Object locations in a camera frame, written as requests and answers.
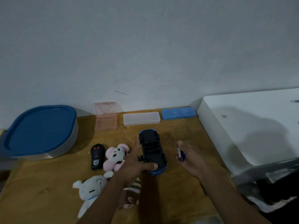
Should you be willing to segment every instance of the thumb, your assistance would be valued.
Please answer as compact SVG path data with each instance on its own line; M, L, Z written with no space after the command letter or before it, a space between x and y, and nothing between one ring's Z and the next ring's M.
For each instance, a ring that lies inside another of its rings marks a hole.
M191 147L185 145L182 141L178 141L178 147L180 148L181 151L184 153L187 153Z
M156 163L140 163L142 170L155 170L158 168L158 164Z

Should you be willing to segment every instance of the left hand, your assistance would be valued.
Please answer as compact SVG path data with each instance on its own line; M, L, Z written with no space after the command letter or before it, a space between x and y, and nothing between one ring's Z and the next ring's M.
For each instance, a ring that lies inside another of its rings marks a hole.
M126 157L126 161L123 165L114 174L115 177L123 179L125 187L131 186L144 170L155 170L158 168L158 164L156 163L143 163L138 161L139 146L139 135L137 135L132 151Z

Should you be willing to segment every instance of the remote control logo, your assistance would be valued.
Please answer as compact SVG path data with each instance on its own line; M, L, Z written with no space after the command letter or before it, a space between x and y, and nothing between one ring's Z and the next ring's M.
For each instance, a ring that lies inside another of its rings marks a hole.
M100 161L99 159L94 160L94 161L93 161L94 165L95 165L95 166L98 165L98 164L99 164L99 161Z

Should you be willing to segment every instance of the hand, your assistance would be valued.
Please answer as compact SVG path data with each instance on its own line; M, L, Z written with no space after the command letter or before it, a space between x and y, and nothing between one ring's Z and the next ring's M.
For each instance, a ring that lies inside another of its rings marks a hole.
M204 184L207 178L212 176L227 175L227 171L220 166L216 158L204 154L199 148L185 145L182 141L178 141L177 144L187 157L181 162L176 152L177 162L201 183Z
M114 174L124 180L125 187L131 186L144 170L155 170L158 168L156 163L143 163L138 161L138 150L140 146L139 135L136 136L135 145L126 161Z

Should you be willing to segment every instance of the black remote control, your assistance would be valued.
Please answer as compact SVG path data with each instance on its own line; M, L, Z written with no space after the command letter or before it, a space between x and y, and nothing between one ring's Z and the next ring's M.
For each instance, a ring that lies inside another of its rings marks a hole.
M105 148L101 144L96 144L90 150L92 155L92 170L103 169Z

